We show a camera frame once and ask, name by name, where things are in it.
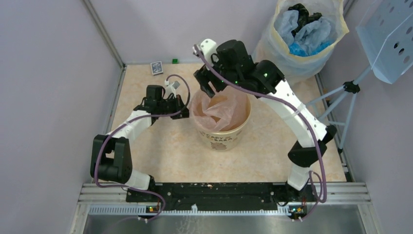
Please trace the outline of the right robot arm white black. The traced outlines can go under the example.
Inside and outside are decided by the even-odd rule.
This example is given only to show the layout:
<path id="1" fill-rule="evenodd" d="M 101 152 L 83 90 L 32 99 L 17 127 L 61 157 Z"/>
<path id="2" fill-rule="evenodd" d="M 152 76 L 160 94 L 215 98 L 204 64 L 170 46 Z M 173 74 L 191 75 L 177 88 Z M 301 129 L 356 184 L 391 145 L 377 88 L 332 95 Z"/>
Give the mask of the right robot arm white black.
<path id="1" fill-rule="evenodd" d="M 231 86 L 268 105 L 292 130 L 297 141 L 288 152 L 292 168 L 285 193 L 292 201 L 300 200 L 310 167 L 321 163 L 336 127 L 320 122 L 294 94 L 280 69 L 269 60 L 255 62 L 242 41 L 231 39 L 218 45 L 206 39 L 192 49 L 204 62 L 194 77 L 210 98 Z"/>

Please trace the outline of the cream capybara trash bin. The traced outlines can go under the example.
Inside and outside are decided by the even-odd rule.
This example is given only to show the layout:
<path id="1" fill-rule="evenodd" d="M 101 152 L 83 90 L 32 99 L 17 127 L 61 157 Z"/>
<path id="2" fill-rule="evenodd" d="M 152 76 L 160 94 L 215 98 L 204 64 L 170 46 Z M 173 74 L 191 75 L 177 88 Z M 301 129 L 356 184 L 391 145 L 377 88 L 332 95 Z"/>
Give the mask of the cream capybara trash bin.
<path id="1" fill-rule="evenodd" d="M 189 105 L 191 123 L 205 145 L 215 151 L 228 151 L 240 142 L 250 114 L 248 94 L 232 87 L 212 98 L 198 90 Z"/>

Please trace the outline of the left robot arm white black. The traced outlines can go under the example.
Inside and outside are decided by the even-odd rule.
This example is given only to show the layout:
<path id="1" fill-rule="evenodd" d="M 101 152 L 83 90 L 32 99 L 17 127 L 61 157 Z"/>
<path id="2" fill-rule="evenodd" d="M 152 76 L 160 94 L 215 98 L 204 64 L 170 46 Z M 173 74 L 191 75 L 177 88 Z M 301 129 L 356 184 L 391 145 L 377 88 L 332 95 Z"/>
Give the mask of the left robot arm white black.
<path id="1" fill-rule="evenodd" d="M 90 174 L 95 180 L 105 180 L 138 189 L 144 201 L 156 196 L 156 188 L 150 185 L 151 176 L 133 169 L 131 144 L 159 117 L 181 119 L 189 117 L 189 110 L 176 93 L 178 82 L 149 85 L 146 96 L 130 116 L 115 130 L 96 135 L 93 139 Z"/>

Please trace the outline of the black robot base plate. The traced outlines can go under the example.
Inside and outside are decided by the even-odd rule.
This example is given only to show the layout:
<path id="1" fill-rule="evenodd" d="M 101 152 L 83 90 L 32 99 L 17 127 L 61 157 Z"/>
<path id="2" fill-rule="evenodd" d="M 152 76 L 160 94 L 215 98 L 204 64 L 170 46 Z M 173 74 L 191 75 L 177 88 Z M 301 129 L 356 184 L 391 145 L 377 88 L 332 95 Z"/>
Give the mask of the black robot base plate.
<path id="1" fill-rule="evenodd" d="M 297 191 L 285 182 L 241 183 L 154 183 L 149 192 L 127 190 L 129 203 L 153 203 L 165 211 L 186 211 L 196 205 L 199 211 L 270 211 L 287 205 L 314 202 L 309 185 Z"/>

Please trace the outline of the pink plastic trash bag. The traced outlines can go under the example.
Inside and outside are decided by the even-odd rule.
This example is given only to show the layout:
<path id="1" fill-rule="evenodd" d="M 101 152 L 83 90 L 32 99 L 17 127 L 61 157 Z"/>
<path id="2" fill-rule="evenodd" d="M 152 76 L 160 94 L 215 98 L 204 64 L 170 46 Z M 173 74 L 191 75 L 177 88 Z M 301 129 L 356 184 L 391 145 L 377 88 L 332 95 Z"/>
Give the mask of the pink plastic trash bag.
<path id="1" fill-rule="evenodd" d="M 189 118 L 209 132 L 226 132 L 241 126 L 249 117 L 250 104 L 244 92 L 227 87 L 213 98 L 197 91 L 189 105 Z"/>

